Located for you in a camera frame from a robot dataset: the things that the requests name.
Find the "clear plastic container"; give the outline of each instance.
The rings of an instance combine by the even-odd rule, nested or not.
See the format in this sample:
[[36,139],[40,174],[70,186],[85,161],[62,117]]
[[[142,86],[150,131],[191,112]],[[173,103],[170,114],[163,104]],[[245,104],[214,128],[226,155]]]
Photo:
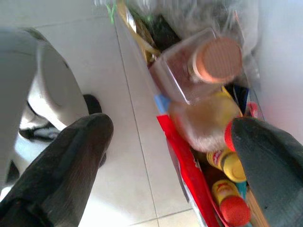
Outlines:
[[[240,48],[235,42],[231,44],[233,41],[227,40],[217,38],[213,29],[207,28],[169,48],[150,67],[157,87],[172,101],[187,104],[194,104],[219,91],[222,84],[232,81],[242,68]],[[193,56],[197,56],[197,52],[201,53],[198,54],[201,61],[196,61],[195,57],[196,70],[191,70]],[[204,79],[201,73],[193,73],[197,68],[205,73]]]

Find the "yellow label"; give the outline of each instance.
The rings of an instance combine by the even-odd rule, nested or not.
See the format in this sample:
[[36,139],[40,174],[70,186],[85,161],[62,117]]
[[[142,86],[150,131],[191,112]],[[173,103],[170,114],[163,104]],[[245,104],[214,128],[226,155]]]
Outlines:
[[212,193],[218,205],[229,196],[240,196],[235,184],[229,180],[220,180],[214,183]]
[[226,148],[224,150],[218,150],[215,152],[207,153],[206,158],[210,165],[220,170],[223,170],[223,166],[221,166],[221,161],[229,153],[232,153],[232,151]]

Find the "bottle cap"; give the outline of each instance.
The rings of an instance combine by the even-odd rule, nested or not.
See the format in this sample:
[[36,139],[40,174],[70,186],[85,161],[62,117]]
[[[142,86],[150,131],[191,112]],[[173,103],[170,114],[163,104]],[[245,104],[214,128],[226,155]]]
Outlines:
[[250,221],[250,209],[239,196],[230,196],[220,204],[224,219],[232,226],[243,226]]
[[242,69],[241,49],[229,38],[214,39],[197,52],[193,69],[207,83],[232,81]]
[[236,151],[234,145],[233,145],[233,141],[232,141],[232,121],[228,123],[228,125],[226,126],[225,129],[225,133],[224,133],[224,140],[225,140],[225,144],[226,146],[233,152]]
[[234,182],[239,183],[246,181],[243,166],[236,153],[231,153],[225,158],[223,171],[225,172],[226,176]]

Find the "white tiled floor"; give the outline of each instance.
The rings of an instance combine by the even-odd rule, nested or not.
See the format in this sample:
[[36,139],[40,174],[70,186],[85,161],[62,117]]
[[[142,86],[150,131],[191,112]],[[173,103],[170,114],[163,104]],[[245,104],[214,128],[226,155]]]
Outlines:
[[196,227],[156,121],[157,109],[118,20],[90,0],[0,1],[0,25],[34,26],[114,123],[81,227]]

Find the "yellow cap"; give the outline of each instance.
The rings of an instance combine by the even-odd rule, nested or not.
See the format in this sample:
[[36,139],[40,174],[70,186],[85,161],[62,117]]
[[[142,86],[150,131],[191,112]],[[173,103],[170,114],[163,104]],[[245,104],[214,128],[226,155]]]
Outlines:
[[241,161],[236,153],[230,153],[224,161],[223,171],[226,176],[234,182],[246,181]]

